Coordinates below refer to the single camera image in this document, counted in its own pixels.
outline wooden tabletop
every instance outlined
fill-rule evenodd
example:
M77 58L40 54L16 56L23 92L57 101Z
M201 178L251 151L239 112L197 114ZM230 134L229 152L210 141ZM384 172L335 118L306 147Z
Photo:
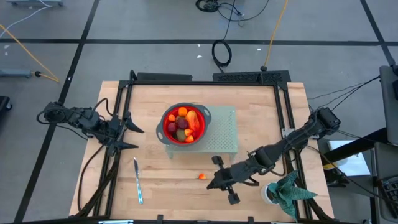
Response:
M103 82L99 93L99 100L104 97L109 99L111 111L117 90L118 82ZM289 83L289 95L295 125L301 127L309 116L303 83ZM287 126L282 91L280 98ZM273 87L134 85L129 110L133 122L145 133L127 131L125 134L124 141L139 148L121 153L111 218L154 220L158 214L163 214L166 220L245 221L248 216L253 216L255 221L292 221L278 205L264 203L260 195L262 186L278 181L280 177L271 173L263 176L254 175L253 177L260 182L259 187L235 184L234 189L241 202L230 205L228 193L218 189L206 189L214 171L217 170L211 161L211 155L176 154L172 160L167 157L165 146L157 139L155 127L167 108L181 102L236 107L239 144L235 161L246 159L246 151L274 144L281 139ZM97 111L106 119L110 119L105 104ZM317 146L315 141L310 141L310 145ZM97 140L88 140L81 168L99 147ZM301 155L307 188L318 194L315 200L327 215L333 217L320 156L312 150L303 150ZM85 172L81 194L83 205L98 186L103 157L104 150L91 161ZM140 205L137 199L133 157L137 158L140 167L143 205ZM228 166L228 157L223 158ZM277 162L274 170L282 173L282 161ZM199 180L198 176L201 173L206 174L208 180ZM103 213L106 200L102 202ZM299 203L299 206L300 213L303 214L302 203ZM70 209L71 215L76 213L77 186Z

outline table leg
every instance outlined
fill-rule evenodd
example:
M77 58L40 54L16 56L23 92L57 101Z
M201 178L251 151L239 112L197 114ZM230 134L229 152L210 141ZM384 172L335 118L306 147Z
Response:
M169 159L173 159L173 153L166 150L167 155L169 156Z
M234 162L235 156L236 156L236 152L229 154L229 160L231 161L231 163Z

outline bowl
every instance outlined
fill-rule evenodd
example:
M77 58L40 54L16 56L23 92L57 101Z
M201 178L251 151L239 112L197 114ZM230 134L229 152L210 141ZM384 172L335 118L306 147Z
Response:
M169 121L169 116L172 114L175 117L178 116L178 109L180 107L185 107L188 111L193 110L196 112L200 128L198 130L198 136L193 140L193 142L180 142L177 139L174 139L172 134L167 131L167 126L173 122ZM211 114L209 110L203 105L195 105L193 103L177 103L176 105L171 106L166 112L163 114L160 123L156 127L156 136L159 141L166 145L176 145L176 146L191 146L192 144L197 143L206 133L207 127L211 121Z

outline small orange object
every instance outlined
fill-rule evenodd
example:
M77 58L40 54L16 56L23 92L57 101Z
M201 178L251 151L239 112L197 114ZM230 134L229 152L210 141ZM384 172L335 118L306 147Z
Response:
M200 174L198 177L200 180L206 180L206 175L205 174Z
M192 132L193 132L191 129L185 129L184 131L185 131L185 136L186 136L186 137L192 135Z
M179 116L185 117L187 115L187 113L188 113L188 110L183 106L178 109Z
M193 142L193 136L188 136L188 137L185 139L185 142Z
M172 114L170 114L170 115L169 115L169 121L175 121L175 116L172 115Z

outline concrete floor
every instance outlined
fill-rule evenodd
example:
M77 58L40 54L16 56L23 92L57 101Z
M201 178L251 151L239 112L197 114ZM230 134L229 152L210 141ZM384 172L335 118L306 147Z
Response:
M10 31L17 38L80 39L94 0L64 2L65 7L41 11ZM88 39L222 38L228 21L218 13L200 12L194 3L195 0L101 0ZM367 3L384 40L397 41L398 2L367 0ZM237 0L236 5L249 17L264 2ZM227 39L269 40L282 5L282 1L270 0L264 13L243 27L231 23ZM7 26L34 9L12 7L0 1L0 24ZM275 39L377 41L359 0L291 0ZM0 223L14 220L47 131L46 126L36 122L35 116L49 101L58 100L78 47L78 42L75 43L25 44L61 79L61 84L41 78L0 79L0 95L10 96L14 103L0 129ZM233 59L225 71L259 70L267 47L231 45ZM389 50L398 60L398 47ZM217 55L226 58L222 48ZM292 81L304 82L308 97L313 97L376 77L387 60L380 46L275 45L268 65L269 70L289 70ZM10 43L0 44L0 67L42 70L17 44ZM85 44L65 105L93 105L103 80L125 79L130 69L187 73L194 80L211 80L212 74L219 72L209 44ZM331 99L333 96L311 100L310 104L316 107ZM363 136L384 127L379 82L357 91L335 113L343 122L341 130L352 134ZM336 134L331 139L349 138ZM56 129L24 221L68 215L84 148L84 140L67 130ZM369 218L368 198L335 189L330 193L336 218L347 222Z

